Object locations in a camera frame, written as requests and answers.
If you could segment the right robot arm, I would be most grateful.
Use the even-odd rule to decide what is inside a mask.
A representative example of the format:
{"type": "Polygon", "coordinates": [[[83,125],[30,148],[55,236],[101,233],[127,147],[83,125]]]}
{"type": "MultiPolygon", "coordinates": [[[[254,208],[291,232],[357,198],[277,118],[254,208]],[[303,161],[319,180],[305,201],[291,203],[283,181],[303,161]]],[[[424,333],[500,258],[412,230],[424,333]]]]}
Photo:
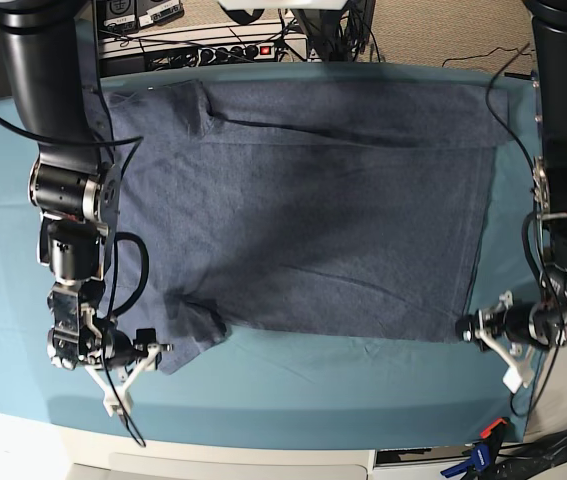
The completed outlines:
{"type": "Polygon", "coordinates": [[[41,211],[37,256],[55,279],[48,354],[60,368],[124,368],[147,355],[116,315],[99,315],[118,233],[122,178],[83,1],[0,1],[0,43],[15,105],[39,153],[29,198],[41,211]]]}

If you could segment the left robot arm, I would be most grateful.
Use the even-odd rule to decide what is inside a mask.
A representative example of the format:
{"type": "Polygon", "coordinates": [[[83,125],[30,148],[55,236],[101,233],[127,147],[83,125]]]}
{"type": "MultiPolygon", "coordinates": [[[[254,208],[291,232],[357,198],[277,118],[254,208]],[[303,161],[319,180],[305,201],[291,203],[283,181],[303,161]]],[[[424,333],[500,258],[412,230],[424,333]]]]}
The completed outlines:
{"type": "Polygon", "coordinates": [[[538,71],[541,154],[533,160],[533,210],[521,227],[524,255],[541,298],[507,297],[456,322],[480,349],[500,336],[542,351],[567,345],[567,1],[528,1],[538,71]]]}

